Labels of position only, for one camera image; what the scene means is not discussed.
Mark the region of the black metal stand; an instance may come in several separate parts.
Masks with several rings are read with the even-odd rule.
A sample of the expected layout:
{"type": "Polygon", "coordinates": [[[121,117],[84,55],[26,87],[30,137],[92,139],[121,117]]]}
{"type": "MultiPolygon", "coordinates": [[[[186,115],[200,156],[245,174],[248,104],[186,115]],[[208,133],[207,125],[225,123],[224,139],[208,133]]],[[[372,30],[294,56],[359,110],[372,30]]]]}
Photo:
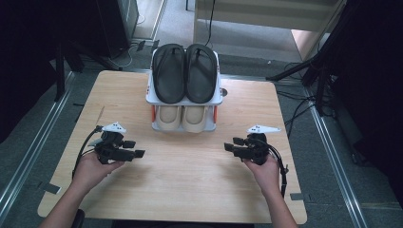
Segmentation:
{"type": "Polygon", "coordinates": [[[60,101],[67,91],[64,64],[67,63],[72,71],[82,72],[85,65],[81,58],[81,54],[86,55],[107,70],[121,71],[123,69],[121,66],[113,66],[89,48],[86,48],[77,42],[62,40],[58,44],[55,54],[56,102],[60,101]]]}

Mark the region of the person's right hand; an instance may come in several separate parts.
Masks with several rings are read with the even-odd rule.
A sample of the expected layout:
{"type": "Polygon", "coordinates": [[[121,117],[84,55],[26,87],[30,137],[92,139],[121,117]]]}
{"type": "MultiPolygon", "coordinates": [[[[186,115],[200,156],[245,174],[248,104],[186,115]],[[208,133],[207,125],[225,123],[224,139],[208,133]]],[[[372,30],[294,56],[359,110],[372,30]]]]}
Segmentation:
{"type": "Polygon", "coordinates": [[[266,162],[257,165],[250,160],[243,160],[245,165],[253,173],[261,192],[264,196],[279,194],[279,167],[272,156],[266,157],[266,162]]]}

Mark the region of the metal floor rail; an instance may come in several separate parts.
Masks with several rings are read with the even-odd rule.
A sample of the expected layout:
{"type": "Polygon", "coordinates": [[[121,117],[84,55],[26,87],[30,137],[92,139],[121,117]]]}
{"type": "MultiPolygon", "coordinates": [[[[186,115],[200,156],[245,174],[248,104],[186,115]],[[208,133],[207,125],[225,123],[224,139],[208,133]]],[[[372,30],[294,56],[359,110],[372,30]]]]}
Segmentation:
{"type": "Polygon", "coordinates": [[[342,162],[337,154],[335,144],[329,133],[327,125],[317,111],[317,102],[310,100],[309,106],[317,127],[317,132],[325,148],[328,160],[334,172],[337,185],[352,220],[353,226],[354,228],[368,228],[367,221],[356,197],[355,190],[351,185],[342,162]]]}
{"type": "Polygon", "coordinates": [[[51,95],[51,92],[56,89],[52,86],[6,140],[0,143],[0,225],[9,214],[48,135],[59,118],[75,78],[74,72],[67,74],[66,91],[57,101],[54,101],[51,95]]]}

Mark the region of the black tripod stand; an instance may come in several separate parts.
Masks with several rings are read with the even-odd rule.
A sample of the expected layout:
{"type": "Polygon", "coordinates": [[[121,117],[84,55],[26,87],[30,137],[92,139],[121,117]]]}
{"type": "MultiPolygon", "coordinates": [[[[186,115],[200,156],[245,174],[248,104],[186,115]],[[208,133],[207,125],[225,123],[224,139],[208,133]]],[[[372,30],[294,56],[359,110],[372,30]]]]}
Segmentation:
{"type": "Polygon", "coordinates": [[[342,40],[347,37],[347,28],[352,24],[358,5],[359,0],[346,1],[335,28],[316,55],[278,75],[266,77],[266,80],[277,82],[306,69],[301,83],[303,86],[312,86],[314,82],[317,82],[317,93],[315,95],[316,111],[320,116],[323,116],[325,85],[331,76],[332,64],[336,59],[337,50],[341,47],[342,40]]]}

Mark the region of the dark computer tower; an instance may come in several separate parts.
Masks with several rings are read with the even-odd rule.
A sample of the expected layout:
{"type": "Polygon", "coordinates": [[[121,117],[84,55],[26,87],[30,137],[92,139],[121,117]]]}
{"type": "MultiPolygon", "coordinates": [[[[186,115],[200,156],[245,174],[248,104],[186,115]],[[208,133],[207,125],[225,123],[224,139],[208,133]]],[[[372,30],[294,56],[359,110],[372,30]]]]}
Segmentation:
{"type": "Polygon", "coordinates": [[[114,57],[127,50],[137,26],[137,0],[96,0],[100,15],[101,50],[114,57]]]}

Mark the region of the black curtain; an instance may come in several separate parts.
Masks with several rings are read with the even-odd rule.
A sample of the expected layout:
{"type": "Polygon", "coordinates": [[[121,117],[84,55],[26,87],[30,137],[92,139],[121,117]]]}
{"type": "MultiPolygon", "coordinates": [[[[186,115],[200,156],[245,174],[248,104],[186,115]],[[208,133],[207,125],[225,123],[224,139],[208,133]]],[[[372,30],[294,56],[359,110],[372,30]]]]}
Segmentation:
{"type": "Polygon", "coordinates": [[[50,64],[86,0],[0,0],[0,143],[55,84],[50,64]]]}
{"type": "Polygon", "coordinates": [[[333,89],[360,133],[353,147],[403,202],[403,0],[347,0],[333,35],[333,89]]]}

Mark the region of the white two-tier shoe rack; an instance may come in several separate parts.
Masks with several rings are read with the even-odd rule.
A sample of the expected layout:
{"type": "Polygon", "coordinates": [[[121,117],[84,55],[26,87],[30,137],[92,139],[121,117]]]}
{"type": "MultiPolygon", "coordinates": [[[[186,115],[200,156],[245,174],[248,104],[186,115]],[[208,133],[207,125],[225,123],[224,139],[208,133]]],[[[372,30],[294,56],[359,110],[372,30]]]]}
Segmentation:
{"type": "MultiPolygon", "coordinates": [[[[159,131],[165,131],[161,130],[157,123],[156,123],[156,113],[157,113],[157,108],[161,105],[174,105],[174,106],[180,106],[182,108],[182,116],[184,112],[184,108],[186,106],[207,106],[208,111],[206,115],[206,125],[203,131],[213,131],[216,129],[216,121],[217,121],[217,109],[218,106],[222,103],[222,96],[221,96],[221,76],[220,76],[220,65],[219,65],[219,57],[218,54],[214,51],[216,57],[217,57],[217,62],[218,62],[218,76],[217,76],[217,81],[216,81],[216,89],[214,96],[212,99],[204,104],[196,104],[191,102],[187,98],[187,93],[186,93],[186,79],[187,79],[187,72],[186,72],[186,66],[187,66],[187,60],[186,60],[186,50],[187,48],[184,48],[184,97],[183,99],[175,104],[165,104],[159,100],[159,98],[156,95],[155,89],[154,89],[154,82],[153,82],[153,76],[152,76],[152,61],[151,61],[151,67],[150,67],[150,73],[148,76],[148,83],[147,83],[147,90],[146,90],[146,95],[145,99],[146,101],[152,105],[152,128],[155,130],[159,131]]],[[[181,124],[176,130],[170,130],[170,131],[177,131],[177,132],[186,132],[183,127],[182,127],[182,118],[181,118],[181,124]]]]}

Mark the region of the cream clog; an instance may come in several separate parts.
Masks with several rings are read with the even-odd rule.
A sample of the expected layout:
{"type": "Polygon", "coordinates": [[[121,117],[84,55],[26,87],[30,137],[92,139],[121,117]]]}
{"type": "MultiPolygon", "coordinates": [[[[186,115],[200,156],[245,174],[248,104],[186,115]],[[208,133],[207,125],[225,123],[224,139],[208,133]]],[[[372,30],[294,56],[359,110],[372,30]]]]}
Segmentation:
{"type": "Polygon", "coordinates": [[[161,130],[176,130],[181,124],[182,108],[174,105],[161,105],[157,108],[156,123],[161,130]]]}
{"type": "Polygon", "coordinates": [[[206,125],[207,106],[186,106],[182,116],[182,127],[186,132],[203,132],[206,125]]]}

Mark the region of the black flip-flop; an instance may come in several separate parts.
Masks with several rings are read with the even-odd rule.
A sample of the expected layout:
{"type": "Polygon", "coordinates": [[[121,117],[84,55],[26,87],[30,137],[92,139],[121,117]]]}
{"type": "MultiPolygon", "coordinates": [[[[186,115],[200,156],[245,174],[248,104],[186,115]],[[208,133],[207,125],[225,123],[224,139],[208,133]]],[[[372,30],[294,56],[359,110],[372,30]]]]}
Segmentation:
{"type": "Polygon", "coordinates": [[[218,76],[218,62],[214,51],[200,44],[186,50],[186,93],[196,104],[209,102],[214,96],[218,76]]]}
{"type": "Polygon", "coordinates": [[[184,49],[177,44],[159,47],[152,59],[154,89],[165,104],[180,102],[184,91],[184,49]]]}

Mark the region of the person's left hand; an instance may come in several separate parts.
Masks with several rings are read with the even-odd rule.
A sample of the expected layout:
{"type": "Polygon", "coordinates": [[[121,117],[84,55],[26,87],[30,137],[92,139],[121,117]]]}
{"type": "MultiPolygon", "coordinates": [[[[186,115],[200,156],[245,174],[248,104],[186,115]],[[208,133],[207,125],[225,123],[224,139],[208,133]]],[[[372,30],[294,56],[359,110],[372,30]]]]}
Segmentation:
{"type": "Polygon", "coordinates": [[[75,190],[87,194],[105,177],[124,164],[125,163],[123,161],[114,161],[112,163],[102,164],[100,163],[96,153],[88,153],[80,159],[78,166],[76,167],[71,186],[75,190]]]}

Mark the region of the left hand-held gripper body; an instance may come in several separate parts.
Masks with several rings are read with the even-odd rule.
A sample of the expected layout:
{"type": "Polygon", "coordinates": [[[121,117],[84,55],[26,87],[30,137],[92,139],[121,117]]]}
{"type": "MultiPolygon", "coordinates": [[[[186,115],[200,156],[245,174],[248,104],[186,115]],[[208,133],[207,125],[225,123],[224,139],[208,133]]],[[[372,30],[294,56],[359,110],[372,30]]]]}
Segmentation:
{"type": "Polygon", "coordinates": [[[118,122],[106,126],[97,125],[94,132],[102,133],[100,139],[89,144],[89,146],[94,147],[100,163],[107,164],[109,161],[131,162],[133,160],[131,148],[122,147],[126,129],[118,122]]]}

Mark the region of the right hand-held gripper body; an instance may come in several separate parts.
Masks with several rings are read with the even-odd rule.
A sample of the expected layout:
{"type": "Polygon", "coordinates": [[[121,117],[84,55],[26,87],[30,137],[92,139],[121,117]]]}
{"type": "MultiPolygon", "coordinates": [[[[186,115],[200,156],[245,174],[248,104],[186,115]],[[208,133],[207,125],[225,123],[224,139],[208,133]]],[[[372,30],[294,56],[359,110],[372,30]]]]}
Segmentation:
{"type": "Polygon", "coordinates": [[[267,142],[266,138],[266,133],[275,133],[279,131],[280,129],[278,127],[261,124],[255,124],[246,130],[248,135],[245,140],[245,145],[253,152],[253,157],[251,158],[252,162],[262,165],[266,162],[266,157],[268,155],[273,156],[277,162],[281,160],[279,152],[274,146],[267,142]]]}

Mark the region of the beige wooden cabinet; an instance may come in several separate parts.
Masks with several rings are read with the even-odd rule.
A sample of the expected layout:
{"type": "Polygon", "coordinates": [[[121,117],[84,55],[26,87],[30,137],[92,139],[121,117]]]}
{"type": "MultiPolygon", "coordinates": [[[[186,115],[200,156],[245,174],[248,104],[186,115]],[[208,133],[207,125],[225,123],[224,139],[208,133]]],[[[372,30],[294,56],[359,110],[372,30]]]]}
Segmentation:
{"type": "Polygon", "coordinates": [[[290,29],[303,61],[331,32],[347,0],[195,0],[198,19],[290,29]]]}

